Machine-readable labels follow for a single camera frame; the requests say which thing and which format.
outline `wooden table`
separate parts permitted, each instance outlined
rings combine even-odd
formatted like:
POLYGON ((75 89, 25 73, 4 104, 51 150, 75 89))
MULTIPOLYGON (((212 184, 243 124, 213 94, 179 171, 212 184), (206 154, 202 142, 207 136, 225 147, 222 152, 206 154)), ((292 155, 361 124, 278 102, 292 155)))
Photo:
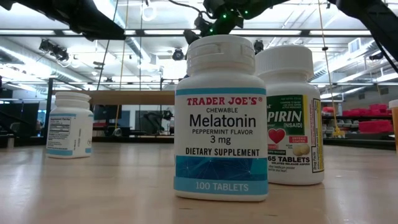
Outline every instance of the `wooden table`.
POLYGON ((172 144, 98 143, 70 160, 37 146, 2 150, 1 223, 397 223, 396 152, 325 148, 322 184, 271 184, 261 203, 175 197, 172 144))

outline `melatonin bottle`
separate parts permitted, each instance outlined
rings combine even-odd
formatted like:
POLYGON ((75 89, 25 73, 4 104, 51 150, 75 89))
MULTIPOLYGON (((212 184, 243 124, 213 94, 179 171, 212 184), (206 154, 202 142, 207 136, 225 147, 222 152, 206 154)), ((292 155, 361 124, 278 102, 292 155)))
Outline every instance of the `melatonin bottle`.
POLYGON ((256 55, 256 75, 267 87, 269 182, 310 185, 323 181, 320 94, 307 83, 312 52, 283 45, 256 55))
POLYGON ((266 88, 254 76, 252 43, 233 35, 194 41, 175 91, 179 197, 264 200, 268 194, 266 88))

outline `white pill bottle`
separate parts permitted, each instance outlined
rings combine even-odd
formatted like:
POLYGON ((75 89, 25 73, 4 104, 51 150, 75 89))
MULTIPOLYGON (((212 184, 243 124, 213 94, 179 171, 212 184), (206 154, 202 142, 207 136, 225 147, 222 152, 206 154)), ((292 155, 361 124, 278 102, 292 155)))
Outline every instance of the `white pill bottle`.
POLYGON ((299 45, 267 49, 256 55, 256 74, 267 87, 269 182, 322 182, 320 93, 307 83, 313 76, 311 50, 299 45))
POLYGON ((58 92, 50 113, 47 131, 47 156, 59 159, 91 155, 93 112, 90 96, 82 93, 58 92))
POLYGON ((268 194, 266 89, 252 43, 233 35, 194 41, 189 78, 175 92, 175 194, 261 201, 268 194))

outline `bottle label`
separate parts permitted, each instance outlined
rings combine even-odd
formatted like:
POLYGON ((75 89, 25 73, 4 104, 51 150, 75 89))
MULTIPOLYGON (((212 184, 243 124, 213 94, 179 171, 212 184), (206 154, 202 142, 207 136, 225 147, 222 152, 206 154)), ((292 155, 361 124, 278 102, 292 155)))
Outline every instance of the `bottle label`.
POLYGON ((270 174, 324 171, 320 105, 307 95, 267 97, 270 174))
POLYGON ((73 156, 91 153, 93 115, 78 116, 75 113, 50 114, 47 136, 47 154, 73 156))
POLYGON ((196 88, 175 95, 174 189, 267 194, 266 90, 196 88))

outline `red heart logo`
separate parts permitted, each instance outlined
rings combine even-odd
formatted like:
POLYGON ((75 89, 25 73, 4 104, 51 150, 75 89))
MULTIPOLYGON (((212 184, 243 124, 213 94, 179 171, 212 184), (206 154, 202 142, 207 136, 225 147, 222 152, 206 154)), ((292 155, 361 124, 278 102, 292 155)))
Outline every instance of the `red heart logo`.
POLYGON ((269 138, 275 143, 278 144, 285 137, 285 130, 283 129, 270 129, 268 131, 269 138))

